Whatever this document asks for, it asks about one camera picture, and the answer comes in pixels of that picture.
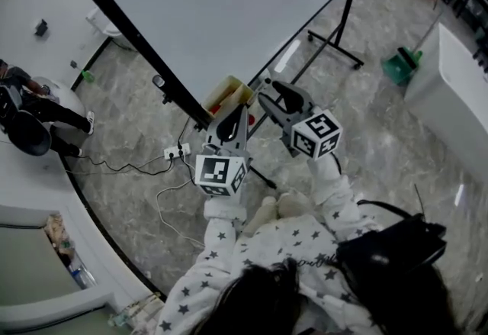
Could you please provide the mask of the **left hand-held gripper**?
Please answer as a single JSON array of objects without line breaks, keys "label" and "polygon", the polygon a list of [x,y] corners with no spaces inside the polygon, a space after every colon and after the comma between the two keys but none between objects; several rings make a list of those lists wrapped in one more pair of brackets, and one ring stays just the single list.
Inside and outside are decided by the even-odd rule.
[{"label": "left hand-held gripper", "polygon": [[248,173],[247,105],[225,108],[210,123],[202,151],[196,155],[195,183],[210,196],[233,197]]}]

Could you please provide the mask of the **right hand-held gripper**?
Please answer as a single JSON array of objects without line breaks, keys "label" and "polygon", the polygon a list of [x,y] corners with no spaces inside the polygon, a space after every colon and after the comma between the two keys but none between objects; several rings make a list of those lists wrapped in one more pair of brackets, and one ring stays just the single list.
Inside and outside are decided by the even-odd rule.
[{"label": "right hand-held gripper", "polygon": [[272,86],[284,105],[259,93],[258,102],[267,116],[281,127],[281,140],[292,157],[303,154],[318,160],[333,152],[342,137],[342,126],[329,110],[323,110],[308,92],[287,82]]}]

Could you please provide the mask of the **yellowish wooden box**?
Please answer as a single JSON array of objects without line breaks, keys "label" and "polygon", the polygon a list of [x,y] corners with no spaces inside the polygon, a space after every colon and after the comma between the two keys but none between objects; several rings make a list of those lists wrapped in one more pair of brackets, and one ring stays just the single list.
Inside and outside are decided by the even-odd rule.
[{"label": "yellowish wooden box", "polygon": [[[241,104],[248,104],[254,92],[243,82],[234,76],[227,76],[201,103],[204,110],[215,118],[229,108]],[[210,108],[220,105],[221,108],[216,114],[210,113]]]}]

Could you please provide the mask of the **person's right forearm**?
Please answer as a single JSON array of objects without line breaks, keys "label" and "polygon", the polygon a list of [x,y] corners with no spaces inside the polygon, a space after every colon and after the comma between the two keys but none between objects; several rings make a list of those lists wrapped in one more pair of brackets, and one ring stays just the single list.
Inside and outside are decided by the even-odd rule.
[{"label": "person's right forearm", "polygon": [[327,154],[307,160],[313,181],[313,203],[318,207],[327,228],[341,239],[364,228],[370,219],[365,217],[354,201],[348,177],[341,173],[336,158]]}]

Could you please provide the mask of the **person's left forearm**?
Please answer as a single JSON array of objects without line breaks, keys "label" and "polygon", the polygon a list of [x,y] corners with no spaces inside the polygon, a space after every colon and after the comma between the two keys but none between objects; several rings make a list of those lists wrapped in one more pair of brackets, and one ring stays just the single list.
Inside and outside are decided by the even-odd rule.
[{"label": "person's left forearm", "polygon": [[236,197],[211,197],[204,204],[207,229],[204,251],[197,257],[187,275],[206,281],[209,278],[228,279],[232,272],[236,227],[242,226],[247,211]]}]

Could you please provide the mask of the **white power strip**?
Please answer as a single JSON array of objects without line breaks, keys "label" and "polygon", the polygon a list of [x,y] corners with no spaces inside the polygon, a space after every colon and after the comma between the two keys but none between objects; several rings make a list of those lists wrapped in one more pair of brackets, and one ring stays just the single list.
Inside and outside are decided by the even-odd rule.
[{"label": "white power strip", "polygon": [[164,149],[163,156],[166,160],[178,159],[180,157],[188,156],[191,154],[191,148],[189,143],[179,143],[173,147],[167,147]]}]

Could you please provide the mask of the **cream fluffy slipper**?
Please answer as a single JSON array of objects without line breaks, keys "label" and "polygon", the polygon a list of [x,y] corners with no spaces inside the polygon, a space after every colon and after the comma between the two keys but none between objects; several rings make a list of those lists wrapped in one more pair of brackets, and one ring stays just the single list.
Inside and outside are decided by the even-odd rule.
[{"label": "cream fluffy slipper", "polygon": [[256,211],[253,219],[242,230],[245,237],[253,236],[258,229],[278,218],[277,199],[268,196],[262,199],[261,207]]},{"label": "cream fluffy slipper", "polygon": [[280,196],[276,203],[278,218],[315,216],[312,201],[301,192],[287,192]]}]

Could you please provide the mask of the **white star-print pajama top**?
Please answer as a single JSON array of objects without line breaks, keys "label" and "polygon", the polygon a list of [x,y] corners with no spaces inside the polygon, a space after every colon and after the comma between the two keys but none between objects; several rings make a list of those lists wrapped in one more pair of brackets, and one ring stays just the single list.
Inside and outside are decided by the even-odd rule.
[{"label": "white star-print pajama top", "polygon": [[[351,240],[373,230],[379,230],[379,226],[370,219],[364,228],[341,240]],[[261,226],[251,237],[236,237],[230,277],[204,281],[186,272],[169,293],[156,335],[190,335],[191,329],[210,313],[221,292],[244,268],[270,267],[288,258],[297,262],[299,292],[305,298],[294,335],[310,328],[340,335],[380,335],[379,326],[355,297],[342,273],[330,266],[341,235],[329,232],[314,216],[273,221]]]}]

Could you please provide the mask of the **green dustpan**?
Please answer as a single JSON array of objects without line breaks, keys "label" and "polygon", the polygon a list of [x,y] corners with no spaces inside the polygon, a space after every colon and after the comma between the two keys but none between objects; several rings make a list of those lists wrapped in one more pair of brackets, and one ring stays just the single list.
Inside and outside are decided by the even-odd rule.
[{"label": "green dustpan", "polygon": [[426,33],[422,36],[419,42],[410,49],[406,46],[397,48],[394,55],[390,58],[382,59],[381,69],[386,77],[388,77],[395,85],[399,87],[407,87],[411,79],[415,75],[422,59],[423,51],[422,44],[433,31],[435,26],[439,23],[442,13],[438,14],[432,24],[429,26]]}]

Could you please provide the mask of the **crumpled plastic bag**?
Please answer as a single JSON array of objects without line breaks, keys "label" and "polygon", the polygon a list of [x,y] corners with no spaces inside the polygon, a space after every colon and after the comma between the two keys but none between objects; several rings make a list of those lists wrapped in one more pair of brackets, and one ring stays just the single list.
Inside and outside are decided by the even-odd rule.
[{"label": "crumpled plastic bag", "polygon": [[164,308],[160,292],[154,292],[144,299],[127,305],[117,314],[110,314],[110,327],[128,326],[130,335],[156,335],[159,316]]}]

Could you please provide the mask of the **white round bin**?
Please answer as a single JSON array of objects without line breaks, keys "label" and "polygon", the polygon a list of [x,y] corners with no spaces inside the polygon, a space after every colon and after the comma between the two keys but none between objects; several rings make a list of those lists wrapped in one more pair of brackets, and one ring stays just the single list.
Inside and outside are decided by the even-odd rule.
[{"label": "white round bin", "polygon": [[[34,82],[36,82],[47,94],[42,96],[37,96],[37,98],[42,98],[46,100],[51,100],[58,106],[70,110],[73,114],[86,120],[86,115],[88,113],[87,108],[77,96],[77,94],[71,90],[71,88],[58,80],[52,80],[46,77],[38,76],[34,77]],[[40,118],[40,122],[47,127],[48,125],[54,126],[61,129],[78,129],[83,132],[83,129],[79,127],[79,122],[73,120],[72,117],[59,120],[59,115],[55,114],[50,116],[50,120],[47,120],[47,113],[42,111],[41,113],[36,113],[34,115],[36,118]]]}]

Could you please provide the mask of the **clear plastic bottle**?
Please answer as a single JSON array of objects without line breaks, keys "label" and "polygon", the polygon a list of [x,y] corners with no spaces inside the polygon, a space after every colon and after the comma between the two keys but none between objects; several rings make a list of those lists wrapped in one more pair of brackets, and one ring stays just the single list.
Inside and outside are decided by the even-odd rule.
[{"label": "clear plastic bottle", "polygon": [[97,285],[95,277],[89,272],[88,268],[78,256],[72,259],[68,269],[81,289],[92,288]]}]

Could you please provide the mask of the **pile of rubbish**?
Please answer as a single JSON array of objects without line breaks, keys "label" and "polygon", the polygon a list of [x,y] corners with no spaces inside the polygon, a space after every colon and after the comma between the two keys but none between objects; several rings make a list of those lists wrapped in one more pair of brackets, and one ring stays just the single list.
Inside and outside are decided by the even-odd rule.
[{"label": "pile of rubbish", "polygon": [[71,272],[81,268],[81,260],[75,250],[75,242],[70,237],[61,214],[51,214],[43,227],[53,249],[63,265]]}]

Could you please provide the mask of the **white cabinet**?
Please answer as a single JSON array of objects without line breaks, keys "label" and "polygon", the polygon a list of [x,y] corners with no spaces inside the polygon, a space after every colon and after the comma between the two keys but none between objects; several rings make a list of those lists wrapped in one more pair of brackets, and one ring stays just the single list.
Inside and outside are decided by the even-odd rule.
[{"label": "white cabinet", "polygon": [[479,181],[488,183],[488,73],[443,24],[420,45],[405,103]]}]

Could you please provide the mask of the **black chair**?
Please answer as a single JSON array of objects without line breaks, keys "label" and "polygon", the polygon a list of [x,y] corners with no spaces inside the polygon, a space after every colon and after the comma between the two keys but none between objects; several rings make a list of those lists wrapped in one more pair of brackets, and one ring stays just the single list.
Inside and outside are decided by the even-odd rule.
[{"label": "black chair", "polygon": [[49,130],[28,111],[18,111],[5,129],[11,143],[28,155],[43,156],[50,150]]}]

